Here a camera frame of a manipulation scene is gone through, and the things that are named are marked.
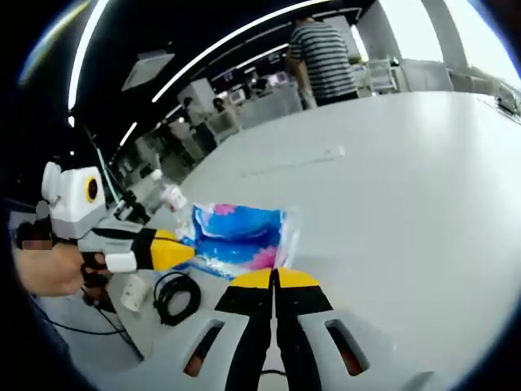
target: ceiling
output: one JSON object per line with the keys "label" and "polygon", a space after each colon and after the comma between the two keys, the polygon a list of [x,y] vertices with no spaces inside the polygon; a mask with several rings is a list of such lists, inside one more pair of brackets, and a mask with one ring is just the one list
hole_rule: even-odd
{"label": "ceiling", "polygon": [[[218,39],[263,15],[300,1],[256,0],[238,7],[237,2],[223,0],[203,7],[200,3],[179,5],[165,0],[111,0],[94,30],[83,62],[77,95],[77,125],[86,125],[103,154],[110,157],[134,122],[138,126],[130,143],[177,106],[177,93],[190,80],[215,77],[246,59],[287,43],[290,25],[262,37],[256,36],[289,23],[291,14],[260,24],[219,47],[181,77],[157,103],[152,103],[152,97],[179,69]],[[349,7],[365,10],[372,2],[374,0],[331,0],[307,9],[312,14]],[[68,5],[68,2],[50,3],[56,4],[49,7],[47,15],[42,14],[46,23],[37,24],[42,30]],[[85,135],[78,129],[70,129],[66,121],[72,63],[96,1],[76,1],[69,10],[77,10],[82,4],[83,8],[73,20],[46,42],[37,66],[17,94],[13,110],[18,125],[15,136],[33,156],[30,162],[25,159],[20,163],[24,168],[20,171],[34,172],[33,167],[43,166],[49,156],[67,154],[70,150],[77,152],[77,158],[85,154],[92,157]],[[350,24],[356,23],[356,12],[344,12],[344,15]],[[175,56],[154,80],[122,93],[121,87],[138,54],[157,50],[166,50]]]}

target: person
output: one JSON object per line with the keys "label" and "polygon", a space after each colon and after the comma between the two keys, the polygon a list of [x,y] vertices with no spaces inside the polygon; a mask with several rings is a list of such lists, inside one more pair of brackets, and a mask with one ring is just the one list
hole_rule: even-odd
{"label": "person", "polygon": [[224,112],[226,110],[225,101],[221,98],[215,98],[213,100],[213,107],[215,108],[217,113]]}
{"label": "person", "polygon": [[295,25],[287,63],[297,80],[304,79],[300,65],[305,63],[317,106],[358,98],[348,48],[339,30],[303,13],[297,13]]}
{"label": "person", "polygon": [[192,165],[194,165],[194,159],[186,151],[182,141],[179,138],[177,138],[177,136],[173,133],[172,129],[170,129],[169,123],[166,119],[161,120],[161,125],[157,132],[167,143],[170,149],[172,149],[173,153],[175,153],[181,158],[182,163],[185,166],[191,167]]}
{"label": "person", "polygon": [[205,112],[203,108],[194,102],[194,99],[190,96],[187,96],[183,100],[183,106],[186,109],[186,114],[190,119],[191,125],[195,129],[201,147],[207,154],[211,153],[215,148],[217,148],[217,143],[215,142],[213,133],[205,123],[205,121],[211,116],[211,113]]}

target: white table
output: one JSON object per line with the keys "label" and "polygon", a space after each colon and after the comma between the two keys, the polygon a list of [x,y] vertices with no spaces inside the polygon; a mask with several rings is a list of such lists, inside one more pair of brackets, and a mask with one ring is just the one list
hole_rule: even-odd
{"label": "white table", "polygon": [[183,186],[194,202],[298,207],[294,267],[457,379],[519,299],[520,149],[521,127],[475,95],[394,94],[242,132]]}

